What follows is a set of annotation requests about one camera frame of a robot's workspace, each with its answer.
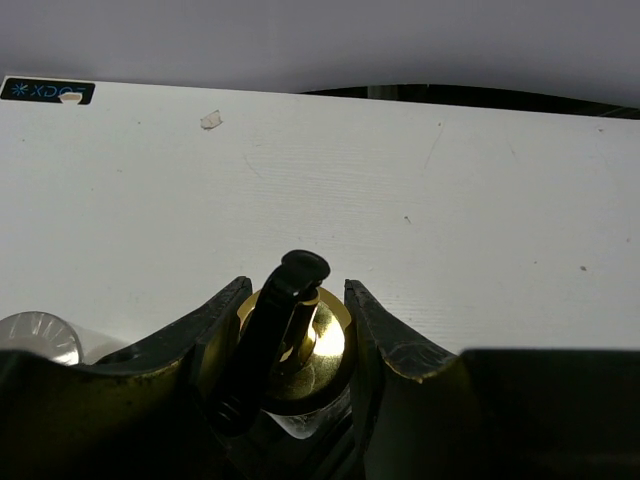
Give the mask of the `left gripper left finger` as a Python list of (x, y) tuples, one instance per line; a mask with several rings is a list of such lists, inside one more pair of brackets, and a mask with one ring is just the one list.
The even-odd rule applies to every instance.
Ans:
[(1, 354), (5, 479), (236, 479), (206, 420), (212, 388), (250, 295), (234, 279), (191, 313), (91, 365)]

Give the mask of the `dark sauce glass bottle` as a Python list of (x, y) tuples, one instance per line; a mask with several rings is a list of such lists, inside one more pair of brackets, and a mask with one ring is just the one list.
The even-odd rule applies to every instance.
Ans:
[(244, 434), (266, 414), (306, 440), (346, 410), (356, 332), (346, 306), (322, 286), (329, 274), (318, 254), (292, 250), (239, 307), (237, 343), (206, 401), (222, 433)]

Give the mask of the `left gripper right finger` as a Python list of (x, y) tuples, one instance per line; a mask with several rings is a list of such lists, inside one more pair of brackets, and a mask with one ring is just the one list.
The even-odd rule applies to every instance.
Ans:
[(478, 348), (453, 354), (359, 281), (355, 441), (369, 479), (635, 479), (635, 351)]

